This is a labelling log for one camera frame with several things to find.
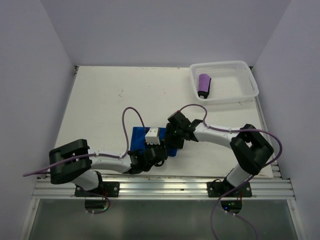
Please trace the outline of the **blue towel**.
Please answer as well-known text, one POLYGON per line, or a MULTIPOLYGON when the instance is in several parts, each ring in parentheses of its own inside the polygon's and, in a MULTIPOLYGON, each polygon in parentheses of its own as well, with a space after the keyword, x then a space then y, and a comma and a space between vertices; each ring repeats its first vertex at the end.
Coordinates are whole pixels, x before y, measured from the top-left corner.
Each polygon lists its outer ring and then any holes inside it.
MULTIPOLYGON (((164 139, 166 129, 164 127, 159 128, 159 138, 164 139)), ((132 129, 130 151, 139 151, 143 153, 146 150, 145 146, 145 129, 143 127, 135 126, 132 129)), ((175 157, 177 155, 178 149, 169 147, 167 154, 169 157, 175 157)))

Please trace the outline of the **black purple microfiber towel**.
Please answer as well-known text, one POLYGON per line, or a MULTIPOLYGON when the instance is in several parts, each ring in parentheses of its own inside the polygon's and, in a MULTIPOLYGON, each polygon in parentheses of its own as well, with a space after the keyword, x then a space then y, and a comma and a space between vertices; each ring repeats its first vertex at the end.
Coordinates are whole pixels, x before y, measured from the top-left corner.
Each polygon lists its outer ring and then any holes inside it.
POLYGON ((201 99, 208 98, 210 94, 211 80, 212 78, 205 73, 199 75, 197 94, 201 99))

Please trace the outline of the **white plastic perforated basket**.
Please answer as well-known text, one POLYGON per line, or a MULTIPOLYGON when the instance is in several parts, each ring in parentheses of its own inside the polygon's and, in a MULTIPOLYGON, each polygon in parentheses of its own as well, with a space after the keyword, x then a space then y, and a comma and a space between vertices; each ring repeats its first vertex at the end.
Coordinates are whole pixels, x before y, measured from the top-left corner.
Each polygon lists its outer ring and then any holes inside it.
POLYGON ((242 60, 192 64, 189 67, 191 87, 196 99, 204 105, 248 101, 259 95, 258 85, 248 64, 242 60), (207 99, 198 96, 199 75, 211 77, 207 99))

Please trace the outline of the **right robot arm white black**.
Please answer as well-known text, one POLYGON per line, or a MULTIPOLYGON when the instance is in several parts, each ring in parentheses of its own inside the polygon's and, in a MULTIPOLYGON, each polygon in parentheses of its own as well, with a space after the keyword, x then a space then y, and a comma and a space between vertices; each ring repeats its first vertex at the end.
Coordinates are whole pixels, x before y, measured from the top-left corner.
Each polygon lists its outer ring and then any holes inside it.
POLYGON ((235 196, 241 190, 241 184, 249 177, 258 175, 274 153, 273 147, 251 124, 219 131, 217 127, 208 126, 204 120, 190 121, 180 111, 167 120, 164 142, 171 148, 182 149, 184 141, 193 141, 217 144, 232 150, 238 164, 223 181, 213 181, 208 185, 219 197, 223 194, 235 196))

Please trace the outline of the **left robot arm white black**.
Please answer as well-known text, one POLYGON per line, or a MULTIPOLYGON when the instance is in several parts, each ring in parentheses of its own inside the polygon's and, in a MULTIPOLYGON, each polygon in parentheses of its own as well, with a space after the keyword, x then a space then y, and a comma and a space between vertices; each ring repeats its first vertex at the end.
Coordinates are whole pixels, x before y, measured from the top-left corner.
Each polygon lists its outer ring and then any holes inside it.
POLYGON ((73 183, 96 197, 104 190, 100 170, 137 175, 162 166, 167 158, 168 150, 163 141, 156 145, 145 144, 143 149, 130 150, 120 157, 91 152, 87 140, 78 139, 49 152, 50 183, 73 183))

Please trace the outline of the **aluminium mounting rail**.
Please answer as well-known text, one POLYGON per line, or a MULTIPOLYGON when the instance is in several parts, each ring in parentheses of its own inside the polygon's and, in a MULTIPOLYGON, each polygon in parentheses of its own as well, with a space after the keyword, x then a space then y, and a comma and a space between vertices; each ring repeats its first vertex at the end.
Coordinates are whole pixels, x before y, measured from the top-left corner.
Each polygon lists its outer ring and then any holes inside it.
MULTIPOLYGON (((103 181, 115 182, 118 200, 206 200, 209 199, 209 177, 133 176, 103 174, 103 181)), ((72 183, 51 184, 50 178, 38 179, 31 194, 34 199, 75 199, 72 183)), ((281 178, 254 178, 235 195, 248 200, 294 200, 290 180, 281 178)))

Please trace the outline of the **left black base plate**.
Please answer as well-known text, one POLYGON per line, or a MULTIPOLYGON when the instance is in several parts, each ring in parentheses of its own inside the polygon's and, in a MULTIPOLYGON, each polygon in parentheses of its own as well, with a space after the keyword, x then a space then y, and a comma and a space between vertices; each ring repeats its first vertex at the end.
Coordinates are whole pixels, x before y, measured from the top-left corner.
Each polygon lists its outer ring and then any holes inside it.
POLYGON ((120 183, 118 181, 104 181, 93 190, 81 190, 79 186, 76 186, 74 196, 75 197, 97 197, 98 195, 106 196, 108 198, 117 198, 119 196, 120 183))

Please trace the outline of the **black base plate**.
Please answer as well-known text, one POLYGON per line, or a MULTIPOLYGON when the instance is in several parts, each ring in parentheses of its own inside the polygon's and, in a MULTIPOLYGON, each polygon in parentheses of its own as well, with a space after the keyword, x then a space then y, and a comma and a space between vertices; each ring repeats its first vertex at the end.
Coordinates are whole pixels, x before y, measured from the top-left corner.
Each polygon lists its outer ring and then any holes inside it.
MULTIPOLYGON (((209 198, 219 198, 234 188, 235 187, 229 184, 226 180, 221 181, 220 179, 215 179, 206 183, 206 190, 209 198)), ((227 198, 251 198, 252 196, 253 194, 250 183, 247 183, 226 195, 227 198)))
POLYGON ((76 186, 74 196, 75 197, 97 197, 98 195, 106 196, 108 198, 117 198, 119 196, 120 183, 118 181, 104 181, 93 190, 81 190, 79 186, 76 186))

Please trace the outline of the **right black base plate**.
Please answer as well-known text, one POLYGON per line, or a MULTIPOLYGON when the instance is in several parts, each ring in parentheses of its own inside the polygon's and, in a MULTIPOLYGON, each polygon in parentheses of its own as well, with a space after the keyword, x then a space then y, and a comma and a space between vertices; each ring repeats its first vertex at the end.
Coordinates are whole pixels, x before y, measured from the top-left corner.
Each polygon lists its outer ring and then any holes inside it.
MULTIPOLYGON (((206 190, 209 198, 219 198, 234 188, 235 187, 229 184, 226 180, 221 181, 220 179, 215 179, 206 183, 206 190)), ((251 198, 252 196, 253 194, 250 183, 247 183, 226 195, 227 198, 251 198)))

